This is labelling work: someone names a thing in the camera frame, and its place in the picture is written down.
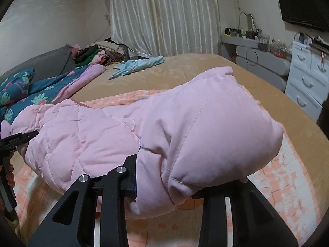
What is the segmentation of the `person left hand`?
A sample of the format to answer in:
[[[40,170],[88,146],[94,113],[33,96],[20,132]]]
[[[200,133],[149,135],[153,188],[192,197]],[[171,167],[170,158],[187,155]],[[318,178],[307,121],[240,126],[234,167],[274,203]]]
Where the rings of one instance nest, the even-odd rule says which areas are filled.
[[[15,176],[13,174],[14,167],[12,164],[8,165],[8,172],[6,174],[6,181],[10,187],[15,187]]]

